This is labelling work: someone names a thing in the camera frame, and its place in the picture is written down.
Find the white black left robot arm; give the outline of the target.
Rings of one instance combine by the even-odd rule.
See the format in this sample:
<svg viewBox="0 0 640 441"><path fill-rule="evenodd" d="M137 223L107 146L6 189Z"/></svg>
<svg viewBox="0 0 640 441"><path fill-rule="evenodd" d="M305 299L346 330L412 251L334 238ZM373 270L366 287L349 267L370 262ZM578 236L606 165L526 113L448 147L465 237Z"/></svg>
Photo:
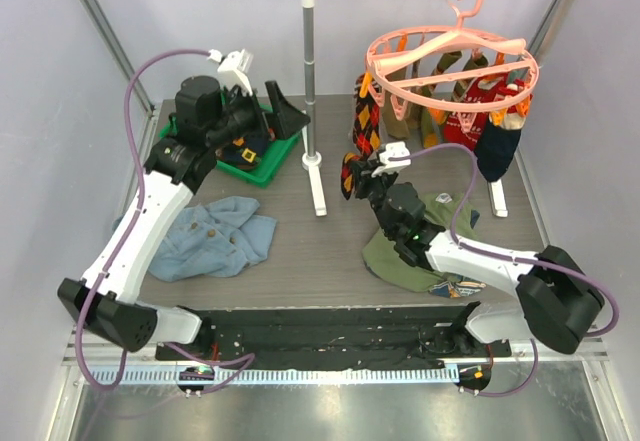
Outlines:
<svg viewBox="0 0 640 441"><path fill-rule="evenodd" d="M211 352L213 336L194 311L144 305L138 296L162 239L215 168L218 151L252 133L287 140L309 124L276 82L265 88L268 108L211 76L181 83L170 116L175 131L152 147L143 164L143 188L81 278L65 278L57 289L77 327L130 353L154 342L176 342L193 360Z"/></svg>

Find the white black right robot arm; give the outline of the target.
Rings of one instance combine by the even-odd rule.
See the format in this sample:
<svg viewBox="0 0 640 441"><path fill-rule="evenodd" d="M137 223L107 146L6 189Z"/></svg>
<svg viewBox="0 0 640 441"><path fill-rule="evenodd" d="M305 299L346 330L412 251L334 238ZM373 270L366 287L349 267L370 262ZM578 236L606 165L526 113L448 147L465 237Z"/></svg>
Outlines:
<svg viewBox="0 0 640 441"><path fill-rule="evenodd" d="M481 302L451 332L457 352L472 356L502 339L532 338L562 354L572 354L591 335L606 304L603 289L587 278L561 248L517 251L465 238L431 220L399 170L379 159L346 162L352 193L368 201L383 238L408 268L460 275L506 295Z"/></svg>

